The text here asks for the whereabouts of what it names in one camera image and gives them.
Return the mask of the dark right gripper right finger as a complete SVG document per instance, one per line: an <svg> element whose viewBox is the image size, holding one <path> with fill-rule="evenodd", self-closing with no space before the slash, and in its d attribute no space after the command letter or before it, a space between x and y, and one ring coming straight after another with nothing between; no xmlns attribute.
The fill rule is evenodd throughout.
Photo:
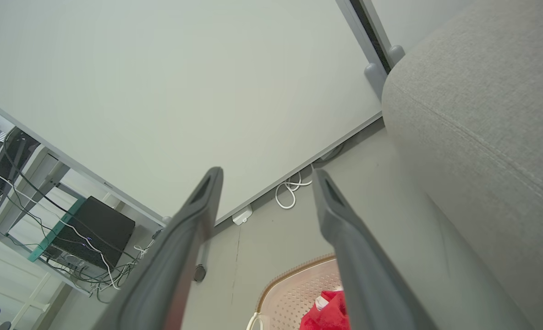
<svg viewBox="0 0 543 330"><path fill-rule="evenodd" d="M353 330L436 330L437 325L330 175L313 170L322 236L336 255Z"/></svg>

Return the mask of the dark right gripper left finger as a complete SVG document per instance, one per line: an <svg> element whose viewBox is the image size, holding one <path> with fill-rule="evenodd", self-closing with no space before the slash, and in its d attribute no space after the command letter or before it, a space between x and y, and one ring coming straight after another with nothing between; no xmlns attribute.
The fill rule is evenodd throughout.
<svg viewBox="0 0 543 330"><path fill-rule="evenodd" d="M96 330L179 330L200 246L211 238L223 186L212 167L106 307Z"/></svg>

